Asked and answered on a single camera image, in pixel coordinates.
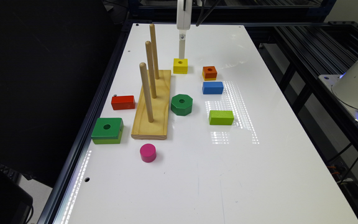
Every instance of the orange block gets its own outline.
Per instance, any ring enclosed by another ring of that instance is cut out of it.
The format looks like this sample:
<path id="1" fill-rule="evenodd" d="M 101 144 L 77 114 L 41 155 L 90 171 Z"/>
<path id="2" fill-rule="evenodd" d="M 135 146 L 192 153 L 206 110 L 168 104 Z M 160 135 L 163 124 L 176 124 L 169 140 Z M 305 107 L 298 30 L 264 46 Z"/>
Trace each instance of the orange block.
<path id="1" fill-rule="evenodd" d="M 113 96 L 111 106 L 113 110 L 135 109 L 135 98 L 134 96 Z"/>
<path id="2" fill-rule="evenodd" d="M 204 80 L 216 80 L 218 72 L 215 69 L 215 66 L 203 67 L 203 77 Z"/>

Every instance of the blue block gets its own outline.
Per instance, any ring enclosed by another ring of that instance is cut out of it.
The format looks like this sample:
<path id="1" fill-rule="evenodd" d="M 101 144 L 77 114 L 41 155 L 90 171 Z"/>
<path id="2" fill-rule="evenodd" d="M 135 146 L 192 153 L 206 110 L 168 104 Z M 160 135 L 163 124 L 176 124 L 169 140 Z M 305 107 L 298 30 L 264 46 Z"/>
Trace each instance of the blue block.
<path id="1" fill-rule="evenodd" d="M 203 94 L 222 94 L 223 82 L 203 82 Z"/>

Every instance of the white table surface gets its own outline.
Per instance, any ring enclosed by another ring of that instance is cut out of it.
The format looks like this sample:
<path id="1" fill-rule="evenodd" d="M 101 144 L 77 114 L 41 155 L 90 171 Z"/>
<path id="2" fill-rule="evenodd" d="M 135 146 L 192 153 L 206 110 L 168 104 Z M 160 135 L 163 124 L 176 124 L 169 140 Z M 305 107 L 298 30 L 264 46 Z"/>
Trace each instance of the white table surface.
<path id="1" fill-rule="evenodd" d="M 178 57 L 176 25 L 156 25 L 159 67 Z M 188 74 L 173 74 L 170 97 L 187 94 L 193 111 L 169 112 L 168 138 L 131 138 L 139 63 L 149 25 L 133 26 L 101 117 L 122 118 L 120 144 L 89 144 L 62 223 L 358 223 L 243 26 L 192 26 Z M 203 95 L 203 66 L 214 65 L 222 95 Z M 209 110 L 233 110 L 232 126 L 210 126 Z M 151 143 L 157 158 L 142 162 Z"/>

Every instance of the pink cylinder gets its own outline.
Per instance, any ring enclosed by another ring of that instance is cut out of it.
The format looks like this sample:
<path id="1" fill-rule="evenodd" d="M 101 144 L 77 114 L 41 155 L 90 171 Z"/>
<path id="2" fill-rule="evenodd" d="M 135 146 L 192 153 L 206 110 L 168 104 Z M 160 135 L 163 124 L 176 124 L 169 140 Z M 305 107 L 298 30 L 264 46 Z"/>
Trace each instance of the pink cylinder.
<path id="1" fill-rule="evenodd" d="M 153 162 L 157 157 L 155 146 L 152 144 L 144 144 L 140 149 L 140 156 L 144 162 Z"/>

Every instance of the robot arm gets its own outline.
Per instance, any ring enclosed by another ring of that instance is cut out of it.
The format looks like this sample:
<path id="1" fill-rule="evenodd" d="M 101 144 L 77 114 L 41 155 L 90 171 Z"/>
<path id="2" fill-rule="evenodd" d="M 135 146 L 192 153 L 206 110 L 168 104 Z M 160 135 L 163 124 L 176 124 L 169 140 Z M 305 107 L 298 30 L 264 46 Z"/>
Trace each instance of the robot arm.
<path id="1" fill-rule="evenodd" d="M 185 58 L 186 30 L 190 29 L 192 0 L 178 0 L 179 59 Z"/>

